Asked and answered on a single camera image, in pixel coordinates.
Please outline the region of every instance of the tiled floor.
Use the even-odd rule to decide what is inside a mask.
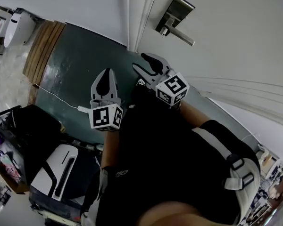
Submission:
[[[4,49],[3,56],[0,56],[0,111],[16,105],[27,105],[30,84],[22,71],[36,31],[23,46],[6,49],[0,46],[0,50]]]

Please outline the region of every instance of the teal floor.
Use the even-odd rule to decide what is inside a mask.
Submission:
[[[149,64],[140,55],[128,52],[124,46],[68,24],[50,56],[41,86],[72,106],[82,105],[90,108],[91,85],[97,75],[109,67],[115,72],[119,96],[129,102],[138,78],[132,69],[132,63],[149,68]],[[225,125],[239,139],[250,134],[231,116],[207,98],[200,96],[193,88],[190,89],[186,101]],[[90,128],[87,114],[69,107],[41,89],[36,104],[59,120],[69,135],[89,143],[103,143],[103,132]],[[253,136],[245,138],[244,142],[253,149],[258,143]]]

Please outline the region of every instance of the wooden board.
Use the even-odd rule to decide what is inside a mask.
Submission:
[[[30,87],[27,105],[34,105],[36,103],[38,89],[36,85]]]
[[[48,22],[49,21],[46,20],[42,23],[42,25],[40,26],[39,32],[38,32],[37,36],[35,37],[35,39],[33,41],[33,45],[32,45],[32,47],[29,51],[29,54],[27,56],[27,59],[26,59],[25,65],[24,65],[24,69],[23,69],[23,74],[25,76],[28,76],[28,72],[29,72],[30,66],[32,64],[33,57],[34,57],[34,55],[37,51],[37,48],[38,48],[37,45],[40,43],[40,40],[43,37],[45,30],[48,27],[48,24],[49,24]]]
[[[23,74],[32,84],[40,84],[48,59],[64,27],[64,23],[57,21],[43,22],[23,69]]]
[[[55,45],[56,45],[56,43],[57,43],[57,41],[58,41],[58,39],[59,39],[59,37],[60,37],[60,35],[61,35],[61,33],[62,33],[62,31],[63,31],[65,25],[66,25],[66,24],[60,23],[59,26],[57,26],[58,28],[57,28],[57,30],[56,30],[56,32],[55,32],[55,34],[54,34],[53,39],[52,39],[51,42],[50,42],[50,45],[49,45],[49,47],[48,47],[48,49],[47,49],[46,54],[44,55],[44,58],[43,58],[43,62],[42,62],[40,71],[39,71],[39,73],[38,73],[38,76],[37,76],[36,79],[35,79],[35,83],[38,84],[38,85],[39,85],[39,84],[41,83],[41,81],[42,81],[42,77],[43,77],[44,70],[45,70],[45,67],[46,67],[46,65],[47,65],[48,59],[49,59],[49,57],[50,57],[50,55],[51,55],[51,53],[52,53],[52,51],[53,51],[53,48],[55,47]]]

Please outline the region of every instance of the white door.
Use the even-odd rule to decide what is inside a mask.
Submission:
[[[164,57],[203,95],[283,124],[283,0],[186,0],[176,27],[191,47],[155,28],[172,0],[154,0],[137,51]]]

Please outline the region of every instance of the fiducial marker cube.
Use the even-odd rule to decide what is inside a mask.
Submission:
[[[123,109],[118,104],[100,106],[88,111],[92,129],[117,130],[121,125]]]
[[[156,89],[156,97],[173,106],[185,98],[190,86],[180,73],[159,83]]]

